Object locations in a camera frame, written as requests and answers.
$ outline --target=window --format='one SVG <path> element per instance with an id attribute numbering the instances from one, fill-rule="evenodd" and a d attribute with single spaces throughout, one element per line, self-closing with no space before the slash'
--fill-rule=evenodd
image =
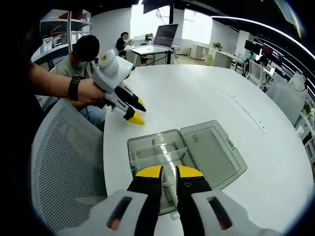
<path id="1" fill-rule="evenodd" d="M 143 14 L 143 5 L 133 5 L 131 7 L 130 37 L 155 33 L 159 26 L 169 22 L 169 6 L 164 6 L 157 10 Z"/>
<path id="2" fill-rule="evenodd" d="M 185 9 L 183 39 L 209 44 L 212 18 L 205 14 Z"/>

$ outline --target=floor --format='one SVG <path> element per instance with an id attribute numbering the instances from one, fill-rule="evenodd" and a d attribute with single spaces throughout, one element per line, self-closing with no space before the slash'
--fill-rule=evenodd
<path id="1" fill-rule="evenodd" d="M 179 64 L 188 64 L 188 65 L 205 65 L 204 60 L 196 60 L 189 56 L 177 55 L 177 61 Z"/>

